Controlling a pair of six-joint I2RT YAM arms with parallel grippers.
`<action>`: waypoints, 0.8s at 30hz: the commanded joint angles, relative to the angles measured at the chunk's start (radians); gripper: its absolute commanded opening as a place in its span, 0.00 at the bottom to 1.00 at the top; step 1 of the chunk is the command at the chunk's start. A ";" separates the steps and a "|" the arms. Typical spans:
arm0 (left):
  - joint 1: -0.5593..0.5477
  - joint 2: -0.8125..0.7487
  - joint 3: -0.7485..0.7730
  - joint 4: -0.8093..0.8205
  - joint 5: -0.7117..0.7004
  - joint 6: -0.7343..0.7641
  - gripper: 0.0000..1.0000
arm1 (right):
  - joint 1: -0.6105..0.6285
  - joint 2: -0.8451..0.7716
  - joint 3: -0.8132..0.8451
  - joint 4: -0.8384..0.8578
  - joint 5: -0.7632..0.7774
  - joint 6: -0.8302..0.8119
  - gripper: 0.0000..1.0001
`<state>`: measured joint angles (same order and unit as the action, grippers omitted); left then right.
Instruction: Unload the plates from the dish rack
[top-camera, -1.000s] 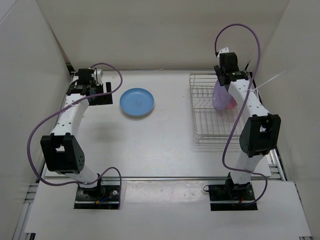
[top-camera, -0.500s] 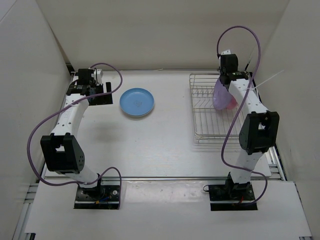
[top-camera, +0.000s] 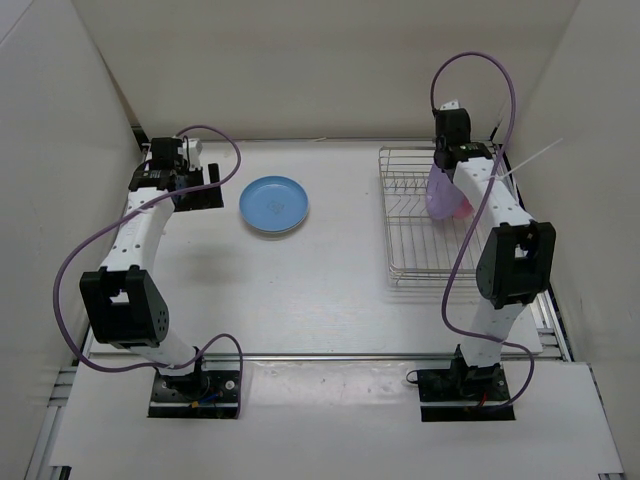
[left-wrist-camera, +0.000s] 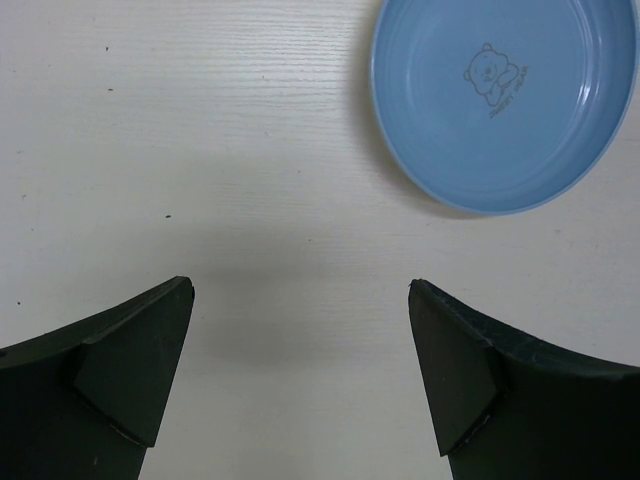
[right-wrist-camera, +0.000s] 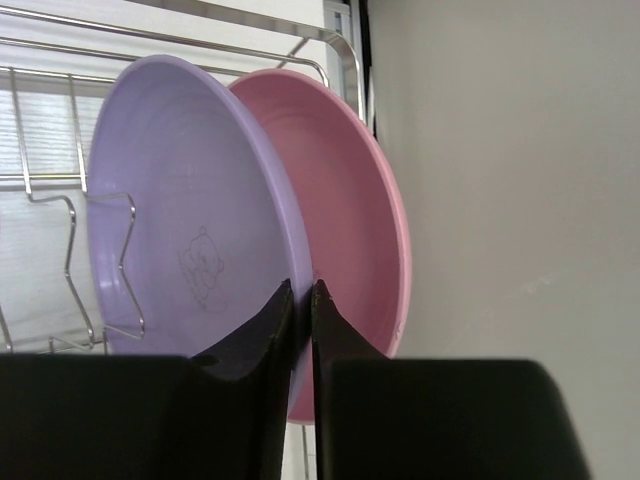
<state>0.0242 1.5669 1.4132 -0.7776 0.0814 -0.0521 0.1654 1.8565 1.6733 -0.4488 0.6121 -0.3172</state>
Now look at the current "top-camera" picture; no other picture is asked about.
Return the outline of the purple plate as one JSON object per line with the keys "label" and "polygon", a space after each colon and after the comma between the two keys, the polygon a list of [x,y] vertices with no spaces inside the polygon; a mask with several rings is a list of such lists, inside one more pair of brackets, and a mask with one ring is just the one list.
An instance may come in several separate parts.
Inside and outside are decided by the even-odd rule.
{"label": "purple plate", "polygon": [[431,167],[426,186],[426,209],[432,219],[454,217],[464,202],[464,194],[437,165]]}

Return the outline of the blue plate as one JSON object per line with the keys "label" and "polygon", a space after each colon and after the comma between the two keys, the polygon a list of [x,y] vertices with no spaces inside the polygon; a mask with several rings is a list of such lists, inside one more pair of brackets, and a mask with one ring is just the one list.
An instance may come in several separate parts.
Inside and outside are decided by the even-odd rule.
{"label": "blue plate", "polygon": [[284,176],[264,176],[249,183],[239,198],[242,219],[263,233],[280,234],[295,229],[310,209],[305,189]]}

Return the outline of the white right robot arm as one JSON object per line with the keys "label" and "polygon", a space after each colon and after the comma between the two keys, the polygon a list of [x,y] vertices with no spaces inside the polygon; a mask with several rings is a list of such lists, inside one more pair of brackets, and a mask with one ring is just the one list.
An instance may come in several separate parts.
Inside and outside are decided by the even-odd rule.
{"label": "white right robot arm", "polygon": [[513,324],[550,285],[556,231],[527,213],[498,175],[499,161],[471,139],[468,112],[452,101],[435,110],[435,167],[474,210],[486,242],[475,267],[481,296],[471,331],[456,349],[447,384],[460,399],[487,397],[499,381]]}

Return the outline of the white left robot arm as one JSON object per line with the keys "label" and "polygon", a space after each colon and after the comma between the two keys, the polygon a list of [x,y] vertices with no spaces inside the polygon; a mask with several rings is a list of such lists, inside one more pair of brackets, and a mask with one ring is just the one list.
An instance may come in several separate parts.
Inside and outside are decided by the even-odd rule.
{"label": "white left robot arm", "polygon": [[132,176],[126,210],[114,244],[79,287],[95,339],[154,363],[168,386],[186,399],[206,395],[210,377],[188,345],[170,327],[169,308],[152,279],[156,253],[172,214],[221,208],[217,164],[202,166],[202,144],[187,136],[151,141]]}

